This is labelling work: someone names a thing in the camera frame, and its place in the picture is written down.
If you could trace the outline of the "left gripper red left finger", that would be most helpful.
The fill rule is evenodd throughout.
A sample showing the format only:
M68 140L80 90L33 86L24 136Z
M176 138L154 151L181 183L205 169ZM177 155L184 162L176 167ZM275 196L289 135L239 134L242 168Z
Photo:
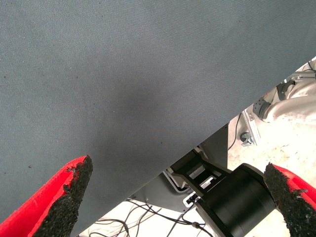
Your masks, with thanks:
M93 171L89 156L64 165L0 225L2 237L68 237Z

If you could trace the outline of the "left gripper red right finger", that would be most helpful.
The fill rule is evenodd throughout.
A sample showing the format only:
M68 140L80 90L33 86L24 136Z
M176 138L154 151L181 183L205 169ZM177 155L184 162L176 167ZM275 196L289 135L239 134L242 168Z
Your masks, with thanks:
M292 237L316 235L316 189L295 173L269 163L264 182Z

